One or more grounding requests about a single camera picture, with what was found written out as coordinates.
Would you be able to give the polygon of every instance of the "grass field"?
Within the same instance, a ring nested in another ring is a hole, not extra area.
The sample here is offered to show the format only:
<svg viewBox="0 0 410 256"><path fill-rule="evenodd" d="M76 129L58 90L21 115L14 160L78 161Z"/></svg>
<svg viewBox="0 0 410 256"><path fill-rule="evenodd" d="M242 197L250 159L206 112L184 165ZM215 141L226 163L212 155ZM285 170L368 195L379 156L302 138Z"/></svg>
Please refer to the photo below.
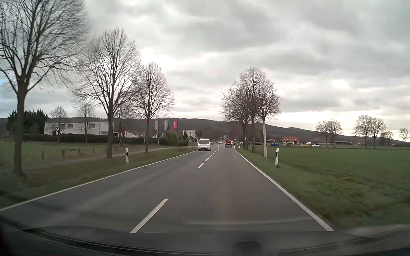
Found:
<svg viewBox="0 0 410 256"><path fill-rule="evenodd" d="M280 147L279 168L275 150L239 152L337 227L410 224L410 149Z"/></svg>
<svg viewBox="0 0 410 256"><path fill-rule="evenodd" d="M25 171L26 177L15 176L12 172L0 173L0 208L196 150L169 148L132 154L129 155L129 165L122 156Z"/></svg>
<svg viewBox="0 0 410 256"><path fill-rule="evenodd" d="M129 151L143 150L144 145L124 145ZM42 161L42 151L44 161L61 160L61 150L65 150L65 159L85 158L105 154L106 144L100 143L56 143L56 142L23 142L22 161L24 163L35 163ZM113 148L115 154L123 153L124 149ZM14 142L0 140L0 166L11 166L14 161Z"/></svg>

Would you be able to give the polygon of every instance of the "dark car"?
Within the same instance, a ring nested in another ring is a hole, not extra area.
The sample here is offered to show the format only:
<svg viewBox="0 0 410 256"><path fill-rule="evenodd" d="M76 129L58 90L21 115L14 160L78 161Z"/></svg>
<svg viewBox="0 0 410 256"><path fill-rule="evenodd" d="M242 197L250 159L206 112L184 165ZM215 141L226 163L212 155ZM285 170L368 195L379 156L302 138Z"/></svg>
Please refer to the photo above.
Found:
<svg viewBox="0 0 410 256"><path fill-rule="evenodd" d="M224 143L224 148L226 148L226 147L232 147L232 146L233 146L233 141L228 140L228 141L226 141L226 142Z"/></svg>

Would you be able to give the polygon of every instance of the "white van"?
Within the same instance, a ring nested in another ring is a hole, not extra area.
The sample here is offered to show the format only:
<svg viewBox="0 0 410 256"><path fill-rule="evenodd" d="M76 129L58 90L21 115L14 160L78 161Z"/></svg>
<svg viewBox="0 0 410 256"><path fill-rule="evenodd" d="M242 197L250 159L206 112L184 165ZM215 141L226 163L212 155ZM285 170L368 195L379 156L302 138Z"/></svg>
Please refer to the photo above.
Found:
<svg viewBox="0 0 410 256"><path fill-rule="evenodd" d="M201 138L198 142L197 142L197 151L201 151L201 150L208 150L210 151L211 147L211 142L209 138Z"/></svg>

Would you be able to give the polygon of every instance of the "hedge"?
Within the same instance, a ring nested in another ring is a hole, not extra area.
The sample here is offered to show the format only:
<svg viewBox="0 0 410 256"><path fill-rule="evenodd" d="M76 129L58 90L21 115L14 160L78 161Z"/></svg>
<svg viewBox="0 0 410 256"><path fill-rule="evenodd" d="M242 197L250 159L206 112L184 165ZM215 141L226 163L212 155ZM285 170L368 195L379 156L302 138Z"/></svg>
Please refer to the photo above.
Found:
<svg viewBox="0 0 410 256"><path fill-rule="evenodd" d="M107 135L94 135L88 134L88 143L107 143L108 137ZM56 136L49 135L49 134L40 134L40 133L26 133L23 135L23 141L51 141L55 142L57 140ZM60 137L60 142L73 142L73 143L85 143L85 135L84 134L62 134ZM113 137L113 143L118 143L118 137ZM123 138L124 144L145 144L145 140L143 137L125 137ZM150 138L150 144L157 144L158 139ZM160 145L169 145L168 141L165 138L159 139ZM179 142L179 146L187 146L187 142Z"/></svg>

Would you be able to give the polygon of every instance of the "mountain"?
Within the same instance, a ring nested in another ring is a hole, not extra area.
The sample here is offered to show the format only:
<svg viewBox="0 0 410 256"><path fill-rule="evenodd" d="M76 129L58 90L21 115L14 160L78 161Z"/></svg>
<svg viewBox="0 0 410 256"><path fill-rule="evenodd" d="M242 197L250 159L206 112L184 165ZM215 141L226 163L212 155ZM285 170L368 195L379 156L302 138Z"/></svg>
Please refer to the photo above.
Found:
<svg viewBox="0 0 410 256"><path fill-rule="evenodd" d="M71 123L78 123L80 122L81 118L68 118L65 121ZM165 132L163 129L164 120L167 119L159 119L158 126L159 126L159 134ZM178 133L181 133L183 130L195 130L196 135L199 135L201 132L202 137L210 137L215 139L217 137L222 137L225 135L230 135L231 137L240 137L242 136L242 128L238 122L224 122L224 121L214 121L208 119L176 119L176 118L168 118L168 129L172 131L172 126L174 120L178 120ZM7 118L0 118L0 134L5 132ZM135 134L142 134L145 132L145 119L125 119L124 120L126 130ZM297 137L300 142L325 142L325 138L322 133L310 130L304 130L295 127L278 127L273 125L265 125L267 139L275 139L276 141L281 140L284 136L294 136ZM257 141L261 141L261 131L262 131L262 124L257 123L255 124L255 137ZM156 134L156 130L154 129L154 120L150 121L150 133ZM363 137L357 136L345 136L345 135L337 135L335 140L337 141L348 141L352 142L353 144L364 144ZM399 140L390 140L391 143L394 144L403 144L402 141ZM372 138L368 138L368 145L373 145Z"/></svg>

